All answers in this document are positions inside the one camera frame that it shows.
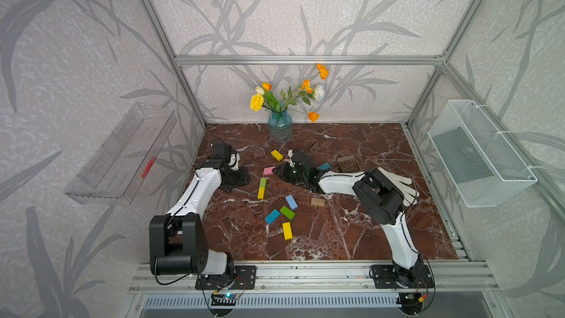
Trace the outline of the small yellow-green block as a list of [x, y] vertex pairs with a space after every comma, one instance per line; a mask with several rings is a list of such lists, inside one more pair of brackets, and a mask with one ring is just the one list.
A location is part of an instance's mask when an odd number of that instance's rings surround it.
[[265, 188], [259, 188], [258, 193], [257, 193], [257, 198], [259, 200], [263, 200], [265, 196]]

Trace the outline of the pink block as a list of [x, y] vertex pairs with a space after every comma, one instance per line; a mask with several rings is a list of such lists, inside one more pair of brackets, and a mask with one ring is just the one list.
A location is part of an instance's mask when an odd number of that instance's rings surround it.
[[275, 166], [265, 168], [265, 169], [263, 170], [263, 174], [264, 174], [264, 175], [273, 175], [273, 174], [274, 174], [274, 170], [275, 170]]

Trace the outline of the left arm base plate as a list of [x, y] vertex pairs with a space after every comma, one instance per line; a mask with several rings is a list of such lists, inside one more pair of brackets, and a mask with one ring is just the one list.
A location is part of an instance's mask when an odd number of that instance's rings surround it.
[[197, 290], [252, 290], [255, 288], [257, 279], [256, 266], [234, 266], [228, 267], [221, 275], [203, 275], [197, 278], [195, 289]]

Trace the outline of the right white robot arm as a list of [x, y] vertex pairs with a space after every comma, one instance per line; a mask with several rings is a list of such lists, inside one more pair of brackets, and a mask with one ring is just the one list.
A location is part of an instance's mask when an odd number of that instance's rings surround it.
[[421, 261], [406, 223], [406, 209], [419, 197], [410, 179], [380, 167], [367, 172], [340, 173], [307, 167], [298, 161], [275, 167], [274, 174], [313, 193], [356, 197], [384, 230], [395, 265], [409, 270]]

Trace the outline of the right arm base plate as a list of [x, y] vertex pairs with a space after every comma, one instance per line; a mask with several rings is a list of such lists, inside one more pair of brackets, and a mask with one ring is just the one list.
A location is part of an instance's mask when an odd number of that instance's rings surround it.
[[392, 264], [370, 267], [369, 277], [376, 289], [434, 289], [435, 281], [428, 265], [418, 268], [417, 273], [396, 268]]

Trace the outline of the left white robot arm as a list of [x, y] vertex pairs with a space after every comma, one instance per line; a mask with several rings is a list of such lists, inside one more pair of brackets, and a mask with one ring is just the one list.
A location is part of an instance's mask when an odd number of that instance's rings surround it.
[[230, 191], [250, 182], [245, 167], [237, 170], [197, 169], [180, 200], [149, 224], [150, 269], [153, 275], [226, 275], [230, 256], [210, 249], [202, 218], [219, 188]]

